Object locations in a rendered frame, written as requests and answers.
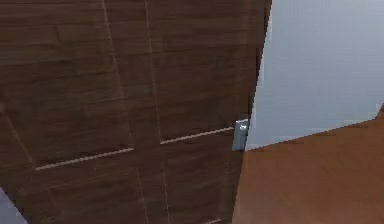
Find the silver door hinge plate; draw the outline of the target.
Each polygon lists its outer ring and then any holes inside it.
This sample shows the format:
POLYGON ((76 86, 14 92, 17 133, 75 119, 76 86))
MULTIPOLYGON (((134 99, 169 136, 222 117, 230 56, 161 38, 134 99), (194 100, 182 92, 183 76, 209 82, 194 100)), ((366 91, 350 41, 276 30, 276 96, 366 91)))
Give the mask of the silver door hinge plate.
POLYGON ((234 125, 234 133, 233 133, 233 151, 243 151, 246 146, 246 140, 249 129, 249 120, 237 120, 234 125))

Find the dark brown wooden door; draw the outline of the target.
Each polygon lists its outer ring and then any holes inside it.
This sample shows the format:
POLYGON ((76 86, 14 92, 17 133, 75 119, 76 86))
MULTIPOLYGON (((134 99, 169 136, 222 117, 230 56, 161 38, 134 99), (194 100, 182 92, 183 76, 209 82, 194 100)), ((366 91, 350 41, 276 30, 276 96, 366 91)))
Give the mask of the dark brown wooden door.
POLYGON ((0 189, 25 224, 231 224, 273 0, 0 0, 0 189))

